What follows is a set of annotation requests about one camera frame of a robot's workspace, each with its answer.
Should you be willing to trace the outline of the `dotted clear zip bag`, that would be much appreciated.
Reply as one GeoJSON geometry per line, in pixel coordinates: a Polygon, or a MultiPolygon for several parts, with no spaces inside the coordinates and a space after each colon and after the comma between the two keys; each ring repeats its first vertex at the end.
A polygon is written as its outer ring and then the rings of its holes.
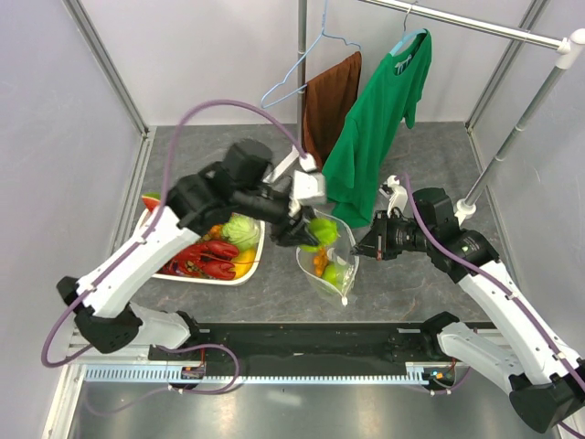
{"type": "Polygon", "coordinates": [[[359,257],[353,254],[356,240],[342,220],[322,211],[314,211],[315,219],[309,231],[320,246],[302,245],[296,248],[296,261],[316,293],[331,305],[345,309],[355,300],[355,284],[359,257]]]}

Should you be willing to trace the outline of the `green toy leafy vegetable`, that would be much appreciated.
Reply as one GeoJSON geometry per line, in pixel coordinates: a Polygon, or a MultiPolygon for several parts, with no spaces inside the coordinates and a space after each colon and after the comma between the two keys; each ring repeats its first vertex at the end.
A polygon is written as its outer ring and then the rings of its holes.
{"type": "Polygon", "coordinates": [[[318,252],[322,248],[333,245],[339,237],[336,221],[329,218],[318,217],[311,219],[308,230],[315,236],[318,243],[315,245],[301,245],[300,248],[306,252],[318,252]]]}

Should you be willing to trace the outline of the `toy watermelon slice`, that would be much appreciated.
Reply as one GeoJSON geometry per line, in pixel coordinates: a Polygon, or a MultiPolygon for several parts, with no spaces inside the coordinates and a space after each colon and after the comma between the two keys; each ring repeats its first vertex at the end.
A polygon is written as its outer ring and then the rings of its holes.
{"type": "Polygon", "coordinates": [[[141,200],[148,212],[153,212],[160,204],[160,194],[156,192],[145,193],[141,195],[141,200]]]}

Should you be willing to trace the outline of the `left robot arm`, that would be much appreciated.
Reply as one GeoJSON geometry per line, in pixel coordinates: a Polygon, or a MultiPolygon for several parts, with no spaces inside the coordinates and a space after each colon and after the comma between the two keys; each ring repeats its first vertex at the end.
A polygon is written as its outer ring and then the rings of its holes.
{"type": "Polygon", "coordinates": [[[282,247],[318,245],[308,224],[312,206],[325,200],[324,176],[296,171],[277,190],[263,180],[271,161],[271,149],[260,142],[233,144],[222,160],[180,178],[106,262],[80,279],[58,282],[77,329],[93,348],[110,354],[135,342],[169,348],[180,359],[196,356],[201,339],[187,314],[154,311],[132,298],[172,257],[234,214],[271,224],[271,239],[282,247]]]}

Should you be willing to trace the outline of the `green toy cabbage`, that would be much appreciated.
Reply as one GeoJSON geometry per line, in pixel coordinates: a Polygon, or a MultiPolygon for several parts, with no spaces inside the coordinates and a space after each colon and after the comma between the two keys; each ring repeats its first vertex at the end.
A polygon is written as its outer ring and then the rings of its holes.
{"type": "Polygon", "coordinates": [[[241,252],[254,248],[260,241],[261,229],[255,219],[234,214],[222,227],[222,237],[241,252]]]}

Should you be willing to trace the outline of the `orange toy ginger root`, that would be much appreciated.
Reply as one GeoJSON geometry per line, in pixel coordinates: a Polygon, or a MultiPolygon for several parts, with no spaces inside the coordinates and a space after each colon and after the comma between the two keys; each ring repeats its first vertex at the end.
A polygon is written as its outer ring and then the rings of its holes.
{"type": "Polygon", "coordinates": [[[324,274],[324,271],[325,271],[327,265],[329,264],[327,250],[325,247],[320,248],[314,254],[313,264],[314,264],[314,275],[321,278],[324,274]]]}

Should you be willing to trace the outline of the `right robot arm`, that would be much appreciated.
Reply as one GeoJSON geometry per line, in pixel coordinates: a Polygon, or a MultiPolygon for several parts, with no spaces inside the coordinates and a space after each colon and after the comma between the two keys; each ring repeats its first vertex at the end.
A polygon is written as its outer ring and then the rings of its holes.
{"type": "Polygon", "coordinates": [[[374,213],[353,252],[379,261],[403,252],[426,254],[488,315],[506,348],[441,312],[420,326],[427,359],[463,361],[507,394],[521,420],[545,433],[584,406],[584,358],[537,313],[514,283],[499,254],[476,230],[461,227],[446,192],[428,187],[409,195],[401,184],[377,191],[385,206],[374,213]]]}

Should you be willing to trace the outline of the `green toy apple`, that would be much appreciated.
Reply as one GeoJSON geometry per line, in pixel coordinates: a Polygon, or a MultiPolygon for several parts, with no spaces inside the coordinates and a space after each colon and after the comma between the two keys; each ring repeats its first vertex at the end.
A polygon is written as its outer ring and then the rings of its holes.
{"type": "Polygon", "coordinates": [[[346,278],[347,269],[343,265],[329,263],[321,277],[325,282],[341,289],[346,278]]]}

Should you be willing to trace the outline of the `orange toy pumpkin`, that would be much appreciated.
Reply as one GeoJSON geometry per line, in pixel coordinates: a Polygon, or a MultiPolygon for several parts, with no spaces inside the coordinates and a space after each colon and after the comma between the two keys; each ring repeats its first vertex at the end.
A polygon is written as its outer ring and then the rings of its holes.
{"type": "Polygon", "coordinates": [[[223,225],[214,225],[204,236],[205,241],[221,241],[223,239],[223,225]]]}

